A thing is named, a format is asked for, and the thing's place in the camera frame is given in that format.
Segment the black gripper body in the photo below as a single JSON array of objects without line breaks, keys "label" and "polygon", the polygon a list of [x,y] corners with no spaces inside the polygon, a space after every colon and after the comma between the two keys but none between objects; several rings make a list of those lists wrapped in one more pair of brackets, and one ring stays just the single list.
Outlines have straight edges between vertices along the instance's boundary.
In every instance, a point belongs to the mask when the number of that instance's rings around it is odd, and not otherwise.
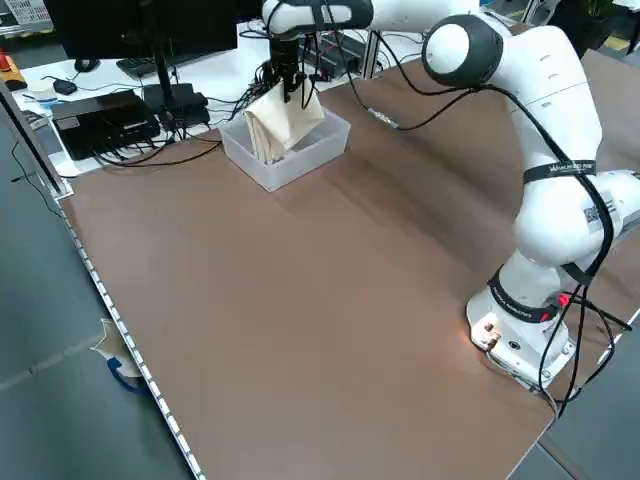
[{"label": "black gripper body", "polygon": [[299,44],[297,36],[272,37],[269,40],[270,65],[274,78],[295,78],[301,73]]}]

